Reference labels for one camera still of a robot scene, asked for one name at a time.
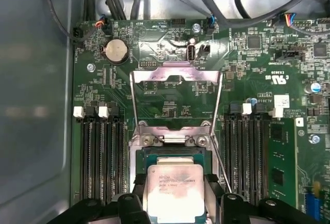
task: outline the integrated circuit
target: integrated circuit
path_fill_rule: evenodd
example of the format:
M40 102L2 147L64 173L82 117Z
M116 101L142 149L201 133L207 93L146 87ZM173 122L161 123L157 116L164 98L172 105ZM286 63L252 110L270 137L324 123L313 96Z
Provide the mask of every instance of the integrated circuit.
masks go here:
M259 36L249 36L247 38L247 48L249 50L259 50L261 49L261 38Z
M280 171L276 168L273 168L271 175L272 175L272 181L275 184L278 184L280 186L284 185L284 173L282 171Z
M274 140L284 140L284 130L283 125L280 124L272 124L270 129L270 136Z
M323 42L314 43L314 57L327 57L327 45Z

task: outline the motherboard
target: motherboard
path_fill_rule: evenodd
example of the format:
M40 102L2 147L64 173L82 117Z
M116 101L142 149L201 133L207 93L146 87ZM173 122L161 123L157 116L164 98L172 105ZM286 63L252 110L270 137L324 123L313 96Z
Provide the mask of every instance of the motherboard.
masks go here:
M75 32L86 33L94 24L81 23ZM325 30L330 20L295 26ZM212 124L215 117L234 193L253 204L278 198L328 223L329 42L327 35L303 35L272 21L243 29L222 29L209 20L108 21L75 48L71 204L84 198L109 203L131 191L146 164L153 165L148 148L130 166L137 123L181 130ZM221 83L190 81L183 72L131 87L132 72L169 65L219 72ZM162 153L193 156L204 173L212 171L210 151L193 149ZM227 188L221 172L219 178Z

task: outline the green circuit board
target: green circuit board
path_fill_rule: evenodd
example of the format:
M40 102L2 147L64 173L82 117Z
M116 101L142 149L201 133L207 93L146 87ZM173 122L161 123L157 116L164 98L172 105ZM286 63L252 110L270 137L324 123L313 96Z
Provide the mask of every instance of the green circuit board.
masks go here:
M327 29L327 21L295 24ZM194 24L200 25L200 32L192 31ZM79 29L86 32L93 25L84 22ZM210 33L206 20L115 21L77 46L73 105L97 110L106 104L118 118L110 124L83 121L82 125L74 120L72 203L85 197L107 202L129 190L128 142L135 128L129 74L155 70L167 61L187 61L191 38L196 41L192 66L223 73L216 135L234 191L254 203L261 197L279 198L303 212L306 194L314 194L321 201L321 217L328 219L327 194L322 192L330 185L330 39L305 36L269 22L222 31L215 26ZM129 49L127 61L120 65L110 63L102 53L111 39L122 39ZM95 66L92 72L88 64ZM314 82L320 83L321 91L306 93L306 86ZM165 82L137 84L139 121L169 129L211 121L217 87L211 82L185 82L179 75ZM242 116L241 106L251 98L257 100L258 114ZM283 108L283 118L269 115L274 108ZM93 129L101 132L91 134ZM105 154L103 137L108 133L120 142L111 144ZM311 135L317 135L320 142L311 143ZM86 151L84 144L91 143L94 148ZM244 156L250 160L242 161ZM252 197L244 188L258 193Z

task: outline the white label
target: white label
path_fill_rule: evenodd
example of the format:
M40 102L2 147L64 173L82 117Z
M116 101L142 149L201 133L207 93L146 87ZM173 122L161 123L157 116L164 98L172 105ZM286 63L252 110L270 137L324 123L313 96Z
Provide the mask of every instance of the white label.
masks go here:
M290 96L289 95L274 95L274 107L275 108L290 108Z
M289 79L288 75L266 75L265 79L272 80L274 85L285 85Z

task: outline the mounting screw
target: mounting screw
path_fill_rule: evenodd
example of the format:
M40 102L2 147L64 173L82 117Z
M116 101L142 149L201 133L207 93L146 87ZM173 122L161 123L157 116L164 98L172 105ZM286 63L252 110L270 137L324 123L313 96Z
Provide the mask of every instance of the mounting screw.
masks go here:
M272 201L272 200L267 200L266 204L268 204L269 206L275 206L276 202Z
M197 138L197 145L200 147L205 147L207 145L207 139L205 136L200 136Z
M228 195L228 198L231 199L231 200L236 200L237 197L235 195Z
M153 144L153 138L151 136L144 136L142 142L145 147L149 147Z
M87 71L92 73L95 71L95 65L92 63L87 64Z
M200 26L200 24L193 24L191 29L192 29L192 31L193 31L194 33L199 33L199 32L201 32L201 26Z
M318 135L310 135L310 137L309 137L308 140L312 144L317 144L317 143L319 143L321 141L321 138Z

